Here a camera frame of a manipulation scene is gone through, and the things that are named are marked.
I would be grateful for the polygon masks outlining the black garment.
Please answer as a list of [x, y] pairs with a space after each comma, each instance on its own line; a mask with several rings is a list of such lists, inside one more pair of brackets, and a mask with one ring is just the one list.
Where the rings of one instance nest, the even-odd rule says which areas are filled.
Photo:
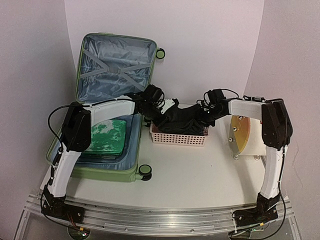
[[186, 108], [174, 105], [161, 116], [155, 117], [152, 122], [165, 134], [202, 136], [204, 128], [211, 125], [202, 119], [202, 113], [203, 109], [199, 104]]

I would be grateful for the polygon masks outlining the green tie-dye garment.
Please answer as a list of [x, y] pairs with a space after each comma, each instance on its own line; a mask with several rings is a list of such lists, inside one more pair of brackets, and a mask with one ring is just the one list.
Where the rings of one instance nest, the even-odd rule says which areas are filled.
[[91, 127], [91, 143], [85, 155], [119, 156], [125, 147], [127, 123], [125, 120], [110, 119]]

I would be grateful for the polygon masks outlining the green hard-shell suitcase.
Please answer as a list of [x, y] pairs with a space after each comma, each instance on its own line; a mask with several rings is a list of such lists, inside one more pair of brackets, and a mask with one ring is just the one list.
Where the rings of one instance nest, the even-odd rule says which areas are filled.
[[66, 190], [70, 178], [148, 181], [138, 164], [142, 118], [160, 120], [162, 90], [150, 84], [159, 48], [151, 39], [90, 33], [81, 44], [76, 100], [48, 152], [47, 187]]

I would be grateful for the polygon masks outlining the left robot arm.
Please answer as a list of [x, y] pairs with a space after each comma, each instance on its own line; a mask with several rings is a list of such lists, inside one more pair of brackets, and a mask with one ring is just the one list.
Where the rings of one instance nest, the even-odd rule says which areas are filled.
[[164, 93], [153, 84], [138, 93], [126, 93], [114, 99], [92, 104], [72, 102], [65, 105], [65, 115], [57, 153], [50, 165], [49, 177], [44, 185], [40, 209], [45, 218], [54, 223], [59, 220], [68, 221], [72, 227], [81, 223], [84, 208], [66, 204], [67, 185], [74, 166], [82, 152], [87, 150], [92, 141], [92, 126], [109, 119], [121, 116], [142, 114], [148, 118], [162, 119], [159, 109]]

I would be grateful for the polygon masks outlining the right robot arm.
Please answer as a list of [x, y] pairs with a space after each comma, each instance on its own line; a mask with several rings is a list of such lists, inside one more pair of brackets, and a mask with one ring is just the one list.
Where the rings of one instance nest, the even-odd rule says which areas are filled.
[[255, 207], [236, 210], [233, 218], [239, 227], [259, 225], [278, 218], [276, 206], [284, 197], [281, 181], [284, 161], [293, 135], [293, 126], [282, 98], [254, 96], [227, 98], [223, 89], [208, 90], [201, 102], [201, 120], [215, 126], [216, 120], [232, 116], [243, 124], [246, 119], [261, 124], [261, 138], [266, 150], [264, 177]]

